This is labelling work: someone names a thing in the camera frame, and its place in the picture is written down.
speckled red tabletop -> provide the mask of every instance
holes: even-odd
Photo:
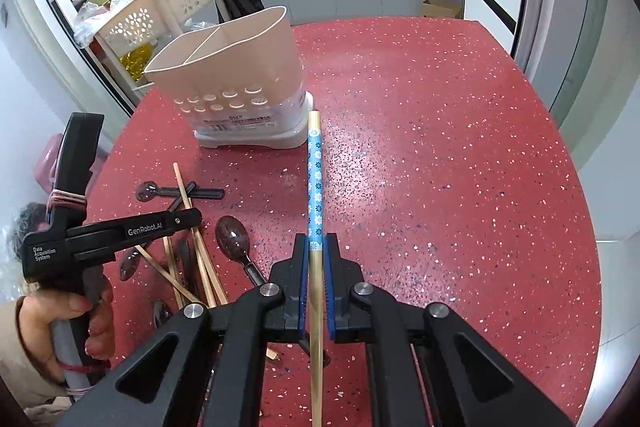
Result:
[[[580,183],[558,131],[514,62],[482,26],[459,20],[377,18],[294,29],[306,89],[322,115],[325,231],[365,278],[400,301],[444,301],[577,419],[600,336],[600,272]],[[306,230],[306,146],[198,147],[186,122],[152,90],[133,115],[90,198],[90,219],[164,209],[138,203],[144,180],[223,187],[198,201],[204,237],[231,299],[250,288],[222,256],[213,225],[238,217],[268,274]],[[157,259],[162,242],[151,247]],[[141,263],[115,288],[117,360],[152,332],[152,302],[171,288]],[[306,426],[307,361],[276,346],[261,425]],[[324,423],[369,426],[364,350],[328,345]]]

hand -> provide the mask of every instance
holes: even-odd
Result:
[[[97,360],[107,360],[115,352],[112,302],[113,288],[104,277],[100,301],[89,321],[89,338],[84,345],[85,352]],[[18,315],[20,335],[24,347],[49,378],[58,382],[65,380],[56,359],[49,325],[55,320],[79,317],[91,308],[91,302],[85,297],[58,290],[37,290],[24,298]]]

beige sleeve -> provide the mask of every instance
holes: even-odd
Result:
[[[46,380],[27,357],[17,328],[21,305],[22,299],[0,304],[0,377],[20,407],[25,409],[57,396],[66,396],[66,391]]]

metal screw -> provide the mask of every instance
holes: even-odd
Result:
[[[434,302],[429,304],[429,314],[435,319],[443,319],[449,315],[449,307],[441,302]]]
[[[184,316],[188,319],[197,319],[204,313],[204,306],[202,304],[193,303],[187,304],[184,307]]]
[[[273,282],[268,282],[260,286],[260,293],[265,297],[273,297],[274,295],[277,295],[279,291],[280,286]]]
[[[373,285],[368,282],[358,282],[353,289],[358,295],[371,295],[373,293]]]

finger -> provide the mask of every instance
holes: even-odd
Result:
[[[89,335],[94,337],[107,330],[113,330],[113,308],[101,302],[89,320]]]
[[[113,331],[108,331],[96,337],[90,337],[84,344],[84,349],[90,357],[97,360],[110,359],[116,349]]]
[[[109,282],[107,277],[103,276],[104,285],[102,287],[102,293],[100,293],[100,298],[109,304],[113,302],[113,286]]]
[[[45,324],[59,319],[74,319],[92,308],[85,297],[59,290],[37,290],[24,300],[24,306],[31,316]]]

